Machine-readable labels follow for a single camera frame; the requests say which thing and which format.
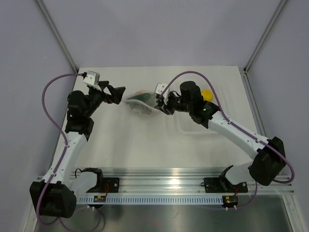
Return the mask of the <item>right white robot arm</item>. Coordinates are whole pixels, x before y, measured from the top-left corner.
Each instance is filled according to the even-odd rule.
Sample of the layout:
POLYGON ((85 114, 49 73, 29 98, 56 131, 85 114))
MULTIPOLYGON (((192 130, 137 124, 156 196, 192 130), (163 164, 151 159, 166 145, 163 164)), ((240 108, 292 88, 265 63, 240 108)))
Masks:
POLYGON ((180 94, 173 93, 166 84, 157 84, 155 108, 167 115, 174 112, 188 113, 195 123, 224 136, 251 158, 251 161, 245 164, 225 168, 215 179, 213 187, 221 192, 229 192, 243 182, 254 180, 268 186, 275 180, 286 165, 281 139, 268 139, 246 131, 224 116, 218 105, 204 100, 200 88, 193 81, 183 82, 180 91, 180 94))

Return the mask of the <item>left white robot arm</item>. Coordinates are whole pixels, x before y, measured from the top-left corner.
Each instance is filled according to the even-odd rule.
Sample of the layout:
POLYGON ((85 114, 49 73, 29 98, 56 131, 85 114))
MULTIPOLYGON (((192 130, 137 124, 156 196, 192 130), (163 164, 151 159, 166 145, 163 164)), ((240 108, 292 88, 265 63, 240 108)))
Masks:
POLYGON ((88 93, 75 90, 68 95, 67 124, 60 134, 64 138, 60 156, 41 181, 34 181, 29 191, 37 219, 42 216, 70 218, 77 205, 77 196, 89 190, 100 192, 106 187, 98 168, 85 168, 71 181, 71 171, 94 127, 91 116, 104 102, 119 104, 125 87, 113 87, 109 81, 88 84, 88 93))

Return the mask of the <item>clear zip top bag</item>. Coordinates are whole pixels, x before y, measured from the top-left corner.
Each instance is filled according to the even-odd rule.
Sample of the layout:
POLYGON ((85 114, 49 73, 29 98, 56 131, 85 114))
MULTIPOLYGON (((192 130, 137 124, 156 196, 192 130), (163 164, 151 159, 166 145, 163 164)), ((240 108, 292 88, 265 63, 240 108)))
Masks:
POLYGON ((127 98, 136 94, 133 93, 128 95, 123 102, 134 112, 146 115, 146 116, 154 116, 161 113, 160 110, 155 108, 156 106, 156 94, 154 92, 145 91, 151 94, 151 98, 147 101, 139 101, 139 100, 128 100, 127 98))

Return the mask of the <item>green cucumber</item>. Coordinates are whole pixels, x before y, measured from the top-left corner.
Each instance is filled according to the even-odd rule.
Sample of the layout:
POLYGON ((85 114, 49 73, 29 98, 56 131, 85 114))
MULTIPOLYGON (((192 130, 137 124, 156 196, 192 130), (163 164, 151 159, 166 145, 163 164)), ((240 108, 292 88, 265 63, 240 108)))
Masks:
POLYGON ((128 97, 127 99, 128 100, 139 100, 139 101, 147 101, 151 98, 151 94, 148 93, 148 92, 145 92, 145 93, 137 93, 137 94, 134 94, 130 97, 128 97))

